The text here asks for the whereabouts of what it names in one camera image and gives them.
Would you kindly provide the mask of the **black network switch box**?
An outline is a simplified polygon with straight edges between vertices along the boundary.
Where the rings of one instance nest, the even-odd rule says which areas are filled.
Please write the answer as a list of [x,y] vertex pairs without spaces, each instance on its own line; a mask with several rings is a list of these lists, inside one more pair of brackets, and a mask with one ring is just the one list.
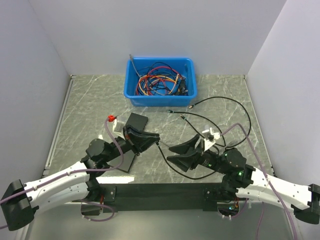
[[118,170],[125,172],[125,173],[129,173],[130,169],[133,165],[133,162],[136,158],[136,155],[132,150],[130,150],[130,151],[124,153],[123,156],[124,156],[123,160],[122,160],[121,156],[118,156],[117,158],[109,161],[108,164],[111,167],[116,167],[119,165],[119,167],[117,168]]

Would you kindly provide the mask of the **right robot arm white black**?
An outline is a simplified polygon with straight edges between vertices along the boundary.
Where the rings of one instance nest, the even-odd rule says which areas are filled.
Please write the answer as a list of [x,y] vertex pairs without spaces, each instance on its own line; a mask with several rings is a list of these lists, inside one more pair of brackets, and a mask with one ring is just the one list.
[[316,184],[299,185],[247,164],[247,160],[234,147],[218,155],[210,150],[220,138],[215,132],[204,139],[196,134],[190,140],[171,146],[174,153],[167,161],[183,172],[203,166],[223,174],[216,190],[206,190],[206,198],[217,202],[238,199],[252,199],[283,209],[305,223],[317,225],[320,222],[320,187]]

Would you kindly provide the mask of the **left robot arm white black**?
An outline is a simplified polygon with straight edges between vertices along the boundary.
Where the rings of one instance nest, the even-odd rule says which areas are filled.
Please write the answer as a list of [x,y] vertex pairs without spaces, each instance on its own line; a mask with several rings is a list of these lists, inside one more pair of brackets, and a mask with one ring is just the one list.
[[0,200],[5,227],[15,231],[31,223],[36,214],[58,205],[97,200],[101,194],[97,178],[115,169],[110,161],[123,158],[127,152],[138,155],[160,140],[158,133],[139,131],[130,125],[122,132],[111,143],[92,140],[85,157],[55,174],[27,183],[19,179],[11,182]]

